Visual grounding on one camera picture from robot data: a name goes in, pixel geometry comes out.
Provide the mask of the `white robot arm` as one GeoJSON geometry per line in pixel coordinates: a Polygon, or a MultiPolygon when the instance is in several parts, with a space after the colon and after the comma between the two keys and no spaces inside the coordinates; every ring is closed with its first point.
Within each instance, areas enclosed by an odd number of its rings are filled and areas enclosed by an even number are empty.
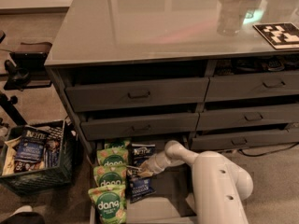
{"type": "Polygon", "coordinates": [[[193,215],[172,217],[170,203],[152,198],[129,205],[129,224],[249,224],[242,201],[253,192],[252,178],[220,153],[196,153],[171,140],[163,151],[145,161],[142,169],[157,175],[181,164],[189,165],[192,171],[192,192],[186,203],[193,215]]]}

